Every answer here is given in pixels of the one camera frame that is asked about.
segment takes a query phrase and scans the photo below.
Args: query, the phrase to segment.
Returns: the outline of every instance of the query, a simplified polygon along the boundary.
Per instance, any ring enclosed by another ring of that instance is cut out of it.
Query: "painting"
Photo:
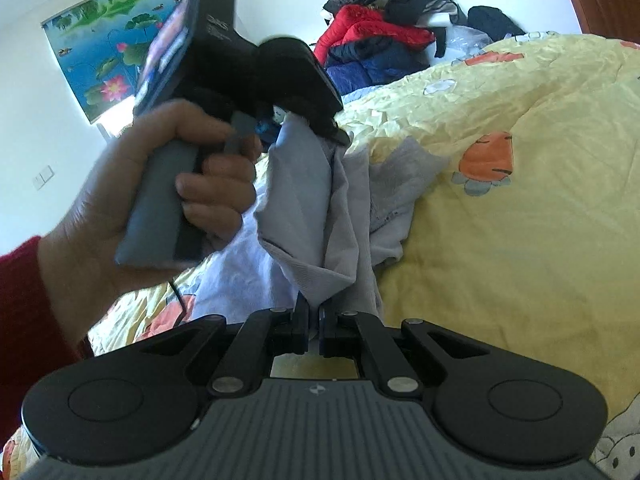
[[[149,44],[178,0],[89,0],[42,28],[90,122],[135,94]]]

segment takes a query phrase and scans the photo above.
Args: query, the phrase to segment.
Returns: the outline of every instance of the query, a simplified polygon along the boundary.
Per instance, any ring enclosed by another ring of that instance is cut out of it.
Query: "red jacket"
[[[0,256],[0,450],[20,426],[28,389],[79,359],[51,313],[40,278],[39,241],[32,238]]]
[[[378,10],[360,5],[346,5],[335,15],[332,24],[318,40],[314,54],[324,66],[332,46],[371,36],[391,36],[415,50],[425,48],[436,39],[430,30],[424,28],[401,27],[387,23]]]

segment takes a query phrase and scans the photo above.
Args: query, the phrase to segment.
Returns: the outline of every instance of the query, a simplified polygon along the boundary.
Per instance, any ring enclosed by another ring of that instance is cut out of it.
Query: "bed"
[[[450,158],[417,202],[404,258],[378,276],[385,323],[421,317],[584,376],[611,421],[592,460],[612,478],[635,478],[640,46],[511,38],[382,87],[337,120],[375,162],[405,136]],[[177,281],[188,305],[206,265]],[[179,311],[168,286],[132,292],[90,341],[97,354],[120,348],[170,328]],[[272,373],[345,378],[354,367],[282,356]],[[35,455],[23,430],[8,446],[13,479]]]

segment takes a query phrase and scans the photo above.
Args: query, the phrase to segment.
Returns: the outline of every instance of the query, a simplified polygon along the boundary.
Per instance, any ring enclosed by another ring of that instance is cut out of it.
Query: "hand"
[[[122,294],[166,282],[180,271],[114,263],[151,152],[174,138],[219,144],[232,133],[229,124],[196,105],[174,101],[137,118],[105,150],[69,212],[38,247],[51,309],[69,344],[78,343]],[[251,137],[242,155],[211,155],[203,174],[180,174],[176,189],[186,218],[223,243],[231,241],[242,213],[255,201],[254,163],[260,152],[260,141]]]

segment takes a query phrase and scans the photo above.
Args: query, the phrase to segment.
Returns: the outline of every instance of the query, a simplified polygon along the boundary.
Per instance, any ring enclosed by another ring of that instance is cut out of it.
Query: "white cloth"
[[[222,314],[242,322],[255,310],[292,308],[301,292],[313,309],[382,312],[373,267],[397,261],[415,200],[445,159],[408,137],[381,164],[287,116],[270,148],[266,181],[232,243],[216,254],[191,318]]]

